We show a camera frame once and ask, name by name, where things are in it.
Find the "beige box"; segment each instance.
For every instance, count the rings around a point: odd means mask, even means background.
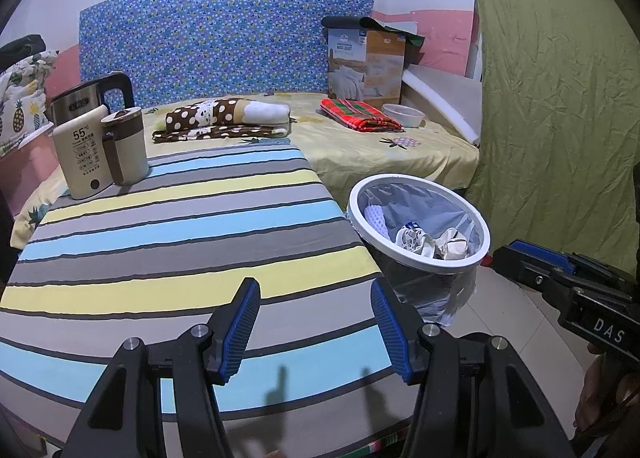
[[[329,97],[359,100],[378,109],[398,104],[405,42],[403,33],[329,29]]]

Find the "trash can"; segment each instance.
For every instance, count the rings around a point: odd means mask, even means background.
[[[386,239],[364,217],[379,205]],[[489,250],[490,235],[480,213],[465,199],[436,183],[402,174],[381,174],[353,187],[347,216],[401,301],[415,306],[424,321],[449,326],[476,287],[476,267]],[[431,237],[456,228],[467,239],[466,257],[445,261],[396,245],[398,230],[414,221]]]

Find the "beige mug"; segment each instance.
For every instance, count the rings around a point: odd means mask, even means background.
[[[118,185],[132,185],[149,172],[142,109],[129,107],[100,120],[107,164]]]

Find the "green curtain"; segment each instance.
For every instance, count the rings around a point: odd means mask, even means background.
[[[640,46],[613,0],[478,0],[492,248],[519,237],[636,268]]]

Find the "tiled floor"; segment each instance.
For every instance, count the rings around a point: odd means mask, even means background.
[[[456,337],[471,332],[506,337],[546,394],[564,431],[573,436],[584,370],[593,361],[586,342],[558,326],[558,312],[539,292],[519,287],[489,268],[478,269],[476,287],[449,332]]]

